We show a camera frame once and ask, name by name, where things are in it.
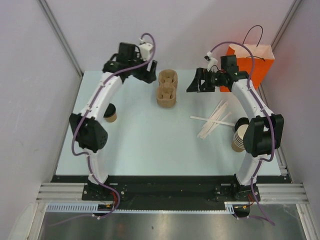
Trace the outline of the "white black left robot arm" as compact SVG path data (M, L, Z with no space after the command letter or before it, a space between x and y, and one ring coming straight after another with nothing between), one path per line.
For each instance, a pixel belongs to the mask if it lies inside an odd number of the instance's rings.
M147 84L157 79L157 61L153 59L155 50L155 44L144 40L139 45L121 42L118 52L104 64L101 79L86 106L80 113L72 113L69 117L72 143L78 143L83 149L82 154L88 161L88 179L96 184L93 194L100 200L107 199L111 193L111 188L104 184L108 173L99 159L99 151L108 140L102 122L105 115L115 114L116 108L111 104L111 99L128 77L133 76Z

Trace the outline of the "brown pulp cup carrier stack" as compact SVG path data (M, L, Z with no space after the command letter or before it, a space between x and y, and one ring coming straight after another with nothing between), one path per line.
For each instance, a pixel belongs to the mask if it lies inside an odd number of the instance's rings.
M177 101L178 74L172 69L158 74L159 86L156 89L156 102L160 107L172 108Z

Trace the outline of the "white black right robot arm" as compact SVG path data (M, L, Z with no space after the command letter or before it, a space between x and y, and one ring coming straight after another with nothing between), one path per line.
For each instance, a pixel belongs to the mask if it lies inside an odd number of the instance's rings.
M255 184L262 163L271 162L280 147L285 121L281 114L274 114L264 104L250 75L239 69L235 55L222 56L220 60L221 69L216 72L198 67L186 91L208 93L216 87L227 87L243 107L248 118L243 138L246 153L235 175L238 183L230 188L231 196L242 201L249 194L247 186Z

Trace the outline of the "stack of paper cups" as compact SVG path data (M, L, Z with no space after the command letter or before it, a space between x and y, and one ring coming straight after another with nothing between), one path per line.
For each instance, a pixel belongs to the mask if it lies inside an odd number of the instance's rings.
M241 153L245 150L244 136L248 129L248 126L248 124L243 124L239 126L238 129L235 131L231 147L237 153Z

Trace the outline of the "brown paper coffee cup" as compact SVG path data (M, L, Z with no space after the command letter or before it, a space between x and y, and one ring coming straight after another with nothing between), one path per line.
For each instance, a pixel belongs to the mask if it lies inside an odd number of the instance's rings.
M114 112L112 114L106 115L104 117L104 119L108 122L108 123L113 123L117 120L117 113Z

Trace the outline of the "black plastic cup lid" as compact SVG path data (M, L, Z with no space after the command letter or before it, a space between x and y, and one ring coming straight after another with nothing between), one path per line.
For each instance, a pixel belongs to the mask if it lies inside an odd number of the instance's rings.
M104 118L111 118L116 113L116 107L114 104L110 103L104 112Z

